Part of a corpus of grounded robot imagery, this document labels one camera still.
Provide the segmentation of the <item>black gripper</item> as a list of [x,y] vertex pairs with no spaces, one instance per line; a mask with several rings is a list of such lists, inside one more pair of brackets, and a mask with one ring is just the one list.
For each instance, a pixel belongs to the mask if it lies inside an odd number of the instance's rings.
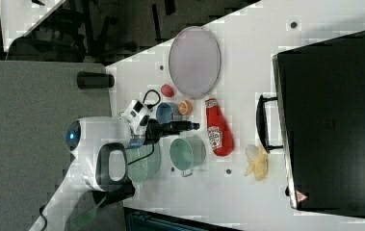
[[167,137],[169,133],[196,131],[199,129],[200,124],[188,120],[181,120],[181,121],[172,121],[169,123],[169,126],[184,127],[184,128],[169,128],[169,130],[166,131],[162,124],[160,124],[156,119],[151,118],[146,126],[144,135],[144,144],[145,145],[155,144],[160,140],[160,138]]

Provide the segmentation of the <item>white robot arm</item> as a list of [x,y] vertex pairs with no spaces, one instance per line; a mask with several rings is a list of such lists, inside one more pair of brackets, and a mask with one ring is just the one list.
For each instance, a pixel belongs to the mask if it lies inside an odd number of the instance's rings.
[[79,192],[114,192],[128,178],[128,149],[199,128],[198,123],[188,120],[159,123],[148,116],[137,124],[123,117],[79,118],[69,125],[66,133],[66,145],[74,160],[64,184]]

